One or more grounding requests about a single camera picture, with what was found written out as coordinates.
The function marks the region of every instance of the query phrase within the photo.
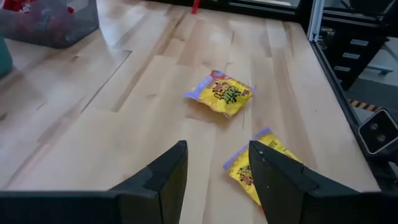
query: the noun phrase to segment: plastic bin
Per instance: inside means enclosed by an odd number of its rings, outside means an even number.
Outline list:
[[[12,58],[7,45],[0,37],[0,79],[5,77],[12,69]]]
[[[28,13],[0,9],[0,35],[67,48],[99,27],[96,0],[37,0]]]

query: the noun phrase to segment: wooden table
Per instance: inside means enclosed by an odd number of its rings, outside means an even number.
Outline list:
[[[186,139],[181,223],[264,223],[222,165],[268,126],[312,169],[379,190],[300,25],[156,2],[98,7],[101,30],[72,48],[7,41],[3,189],[106,190]],[[212,69],[257,88],[230,120],[183,97]]]

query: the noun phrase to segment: teal container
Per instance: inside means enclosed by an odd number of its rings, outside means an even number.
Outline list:
[[[12,69],[12,58],[4,38],[0,37],[0,78],[5,77]]]

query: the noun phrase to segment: yellow candy bag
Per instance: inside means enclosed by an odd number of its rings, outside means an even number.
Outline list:
[[[213,70],[210,76],[185,96],[204,103],[213,111],[224,113],[230,118],[253,96],[253,91],[253,88],[223,72]]]
[[[301,162],[292,152],[286,149],[278,138],[271,132],[270,128],[261,130],[252,140],[257,140],[278,152]],[[244,190],[261,206],[259,196],[253,184],[253,177],[249,165],[249,144],[245,145],[235,155],[233,155],[224,165],[224,170],[229,176],[237,180]]]

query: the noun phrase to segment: candy bag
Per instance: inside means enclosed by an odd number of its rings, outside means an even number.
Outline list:
[[[253,96],[253,91],[251,87],[223,72],[213,70],[210,76],[185,96],[204,103],[213,111],[224,113],[230,118]]]
[[[276,151],[301,162],[292,152],[286,149],[277,137],[271,132],[270,128],[261,130],[252,140],[257,140]],[[237,180],[251,198],[261,206],[259,196],[253,184],[253,177],[249,165],[249,144],[245,145],[235,155],[233,155],[224,165],[224,170],[233,179]]]

